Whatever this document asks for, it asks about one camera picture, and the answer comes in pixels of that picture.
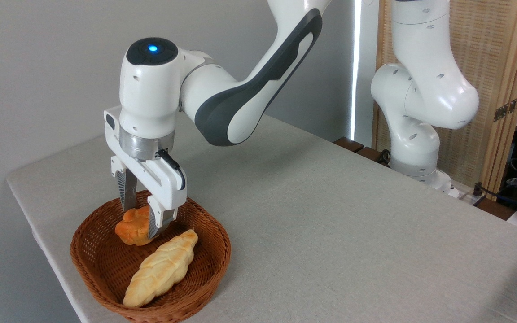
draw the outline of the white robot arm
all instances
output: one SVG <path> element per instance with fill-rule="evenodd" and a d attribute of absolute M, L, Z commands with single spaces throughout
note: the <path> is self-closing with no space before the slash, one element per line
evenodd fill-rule
<path fill-rule="evenodd" d="M 151 192 L 149 236 L 161 233 L 187 197 L 184 171 L 169 155 L 181 108 L 209 143 L 245 141 L 304 59 L 322 28 L 331 0 L 268 0 L 277 23 L 273 45 L 250 75 L 236 81 L 209 55 L 166 39 L 135 42 L 121 68 L 121 106 L 106 110 L 111 173 L 123 210 L 135 207 L 139 179 Z"/>
<path fill-rule="evenodd" d="M 443 192 L 451 179 L 437 170 L 433 129 L 459 129 L 478 110 L 478 92 L 464 78 L 450 46 L 449 0 L 390 0 L 392 42 L 400 64 L 386 64 L 371 92 L 390 130 L 390 167 Z"/>

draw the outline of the wicker basket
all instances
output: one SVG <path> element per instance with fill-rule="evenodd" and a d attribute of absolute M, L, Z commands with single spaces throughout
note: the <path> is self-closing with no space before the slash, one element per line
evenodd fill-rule
<path fill-rule="evenodd" d="M 149 195 L 148 191 L 137 193 L 138 207 L 147 205 Z M 230 260 L 230 241 L 223 226 L 187 198 L 166 231 L 138 247 L 124 244 L 115 235 L 115 225 L 122 218 L 119 199 L 109 201 L 89 215 L 73 235 L 71 258 L 93 297 L 132 322 L 178 322 L 199 312 L 215 293 Z M 141 262 L 188 229 L 195 230 L 199 242 L 185 278 L 144 307 L 124 306 L 125 291 Z"/>

